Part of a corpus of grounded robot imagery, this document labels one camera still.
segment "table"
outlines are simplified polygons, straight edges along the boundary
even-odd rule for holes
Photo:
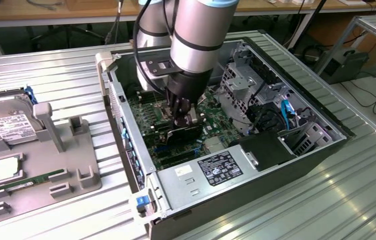
[[[249,37],[316,97],[356,138],[312,172],[177,239],[376,239],[376,124],[266,35]],[[102,188],[0,223],[0,239],[148,238],[133,222],[130,194],[101,104],[94,54],[128,43],[0,56],[0,90],[29,84],[50,101],[55,124],[82,114],[89,121]]]
[[[305,4],[300,13],[305,17],[298,25],[289,47],[293,46],[298,39],[300,33],[306,26],[312,13],[317,6],[318,0],[313,4]],[[288,15],[298,12],[300,5],[292,3],[276,2],[270,4],[265,0],[240,0],[234,16],[260,16],[260,15]],[[361,12],[369,11],[369,5],[346,6],[337,0],[326,0],[320,13],[337,12]],[[123,1],[121,10],[121,21],[134,21],[138,13],[136,0]],[[1,0],[0,3],[0,28],[1,27],[22,27],[22,26],[43,26],[62,24],[86,24],[113,22],[115,9],[101,10],[78,10],[69,11],[66,6],[58,6],[55,11],[33,6],[25,0]]]
[[[376,36],[376,16],[356,16],[350,23],[348,24],[345,30],[342,31],[342,34],[340,38],[337,39],[332,49],[329,50],[329,53],[325,55],[325,58],[322,61],[320,61],[320,65],[314,67],[314,72],[320,75],[330,62],[330,59],[336,53],[336,51],[340,49],[341,45],[344,44],[344,41],[350,34],[354,27],[360,27],[366,33],[373,34]],[[365,35],[360,37],[352,44],[352,47],[356,48],[362,40]]]

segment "metal bracket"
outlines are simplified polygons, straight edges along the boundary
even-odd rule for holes
[[[184,71],[176,65],[172,64],[169,57],[154,57],[154,58],[146,59],[144,62],[145,62],[148,71],[156,77],[180,73]]]

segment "hard disk drive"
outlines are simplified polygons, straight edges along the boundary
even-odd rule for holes
[[[33,95],[22,88],[0,92],[0,139],[14,145],[37,139],[43,129],[33,116]]]

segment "hard drive label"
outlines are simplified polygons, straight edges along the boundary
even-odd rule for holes
[[[242,175],[242,171],[229,151],[197,161],[208,184],[216,186],[234,177]]]
[[[34,128],[25,114],[0,118],[0,137],[5,141],[35,135]]]

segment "barcode sticker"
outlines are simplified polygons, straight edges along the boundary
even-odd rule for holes
[[[185,175],[188,173],[190,173],[193,171],[193,169],[190,168],[189,165],[181,166],[178,168],[174,169],[176,172],[176,176],[180,177],[181,175]]]
[[[0,118],[0,137],[5,141],[35,135],[34,128],[25,114]]]

